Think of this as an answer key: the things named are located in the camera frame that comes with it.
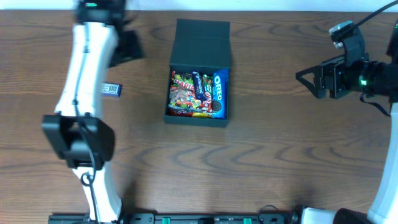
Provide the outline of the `small blue silver box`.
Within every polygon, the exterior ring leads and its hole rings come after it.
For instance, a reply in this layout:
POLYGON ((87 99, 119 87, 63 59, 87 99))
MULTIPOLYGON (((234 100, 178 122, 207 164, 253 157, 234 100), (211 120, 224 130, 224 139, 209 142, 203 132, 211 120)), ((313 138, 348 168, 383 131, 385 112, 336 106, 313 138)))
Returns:
POLYGON ((101 89, 101 94, 103 96, 111 96, 111 97, 119 98, 121 96, 122 87, 123 86, 121 84, 103 83, 102 89, 101 89))

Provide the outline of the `red green KitKat bar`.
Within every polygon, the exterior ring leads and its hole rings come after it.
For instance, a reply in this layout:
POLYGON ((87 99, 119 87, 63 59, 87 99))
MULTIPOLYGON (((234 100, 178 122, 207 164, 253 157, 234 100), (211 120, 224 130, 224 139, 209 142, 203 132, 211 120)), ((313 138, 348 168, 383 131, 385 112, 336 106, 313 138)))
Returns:
POLYGON ((213 77, 203 74, 203 87, 205 90, 206 100, 203 101, 203 110, 212 113, 212 90, 213 77))

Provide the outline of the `black Haribo candy bag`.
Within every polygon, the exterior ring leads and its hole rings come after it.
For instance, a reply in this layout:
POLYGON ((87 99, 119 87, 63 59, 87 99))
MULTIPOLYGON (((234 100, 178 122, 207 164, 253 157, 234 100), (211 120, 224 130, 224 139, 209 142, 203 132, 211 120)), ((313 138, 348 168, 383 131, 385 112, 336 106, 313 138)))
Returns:
POLYGON ((202 101, 196 99, 191 73, 172 72, 168 107, 188 112, 203 111, 202 101))

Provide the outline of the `black gift box with lid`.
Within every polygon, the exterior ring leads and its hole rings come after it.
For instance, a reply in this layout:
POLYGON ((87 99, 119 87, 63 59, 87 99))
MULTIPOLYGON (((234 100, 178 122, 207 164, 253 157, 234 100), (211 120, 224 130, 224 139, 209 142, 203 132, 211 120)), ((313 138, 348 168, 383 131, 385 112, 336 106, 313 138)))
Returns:
POLYGON ((173 71, 191 74, 192 72, 199 72, 203 82, 203 74, 213 77, 215 71, 227 68, 229 72, 226 118, 210 119, 170 116, 168 89, 164 113, 164 120, 166 123, 211 127, 227 126, 229 76, 231 68, 229 30, 229 22, 178 19, 174 45, 169 62, 169 88, 173 71))

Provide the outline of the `blue Oreo cookie pack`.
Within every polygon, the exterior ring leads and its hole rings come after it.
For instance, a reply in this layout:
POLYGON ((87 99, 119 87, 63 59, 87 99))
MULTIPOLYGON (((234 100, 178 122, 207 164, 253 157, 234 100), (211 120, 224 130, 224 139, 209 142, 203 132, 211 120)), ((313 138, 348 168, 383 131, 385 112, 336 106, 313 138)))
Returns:
POLYGON ((215 71, 213 73, 213 90, 212 90, 212 118, 226 118, 226 102, 228 90, 228 72, 227 68, 215 71))

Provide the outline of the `purple Dairy Milk bar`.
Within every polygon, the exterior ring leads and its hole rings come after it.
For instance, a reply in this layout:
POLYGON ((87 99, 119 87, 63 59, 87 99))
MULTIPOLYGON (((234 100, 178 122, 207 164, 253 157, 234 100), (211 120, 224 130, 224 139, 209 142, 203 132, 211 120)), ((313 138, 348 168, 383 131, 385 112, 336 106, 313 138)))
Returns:
POLYGON ((205 95, 203 82, 199 72, 192 72, 193 87, 195 91, 195 98, 201 101, 206 101, 207 97, 205 95))

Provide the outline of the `red Hacks candy bag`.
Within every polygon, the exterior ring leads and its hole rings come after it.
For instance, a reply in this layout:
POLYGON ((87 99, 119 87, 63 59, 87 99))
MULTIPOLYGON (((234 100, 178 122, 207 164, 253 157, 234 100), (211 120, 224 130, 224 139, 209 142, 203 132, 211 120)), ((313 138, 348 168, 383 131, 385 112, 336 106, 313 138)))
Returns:
POLYGON ((191 118, 193 115, 193 112, 191 111, 186 111, 182 109, 169 109, 169 115, 170 116, 182 116, 182 117, 189 117, 191 118))

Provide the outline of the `yellow Hacks candy bag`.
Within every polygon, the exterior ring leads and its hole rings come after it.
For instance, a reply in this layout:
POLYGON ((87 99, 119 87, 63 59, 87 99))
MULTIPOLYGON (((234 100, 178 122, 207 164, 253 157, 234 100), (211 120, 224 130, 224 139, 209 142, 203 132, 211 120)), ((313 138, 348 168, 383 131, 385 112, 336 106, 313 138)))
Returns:
POLYGON ((192 114, 192 118, 212 118, 211 113, 199 113, 199 112, 194 112, 192 114))

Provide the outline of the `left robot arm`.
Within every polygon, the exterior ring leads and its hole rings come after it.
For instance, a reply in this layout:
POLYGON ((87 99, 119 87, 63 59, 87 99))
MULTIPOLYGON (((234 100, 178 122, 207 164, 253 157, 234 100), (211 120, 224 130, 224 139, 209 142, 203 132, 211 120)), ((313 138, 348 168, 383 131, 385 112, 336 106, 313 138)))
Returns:
POLYGON ((53 214, 49 223, 129 223, 111 172, 116 135, 103 121, 103 94, 111 67, 142 57, 137 34, 125 30, 126 1, 79 1, 63 91, 42 130, 60 160, 78 177, 90 211, 53 214))

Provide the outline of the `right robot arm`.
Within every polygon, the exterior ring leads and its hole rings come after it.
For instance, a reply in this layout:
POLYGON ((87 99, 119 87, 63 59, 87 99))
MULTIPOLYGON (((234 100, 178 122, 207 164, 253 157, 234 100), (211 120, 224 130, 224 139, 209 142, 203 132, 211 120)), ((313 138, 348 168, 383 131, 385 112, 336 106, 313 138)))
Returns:
POLYGON ((292 193, 298 223, 397 221, 397 41, 381 61, 357 23, 326 31, 338 55, 320 52, 294 76, 296 140, 276 160, 302 174, 292 193))

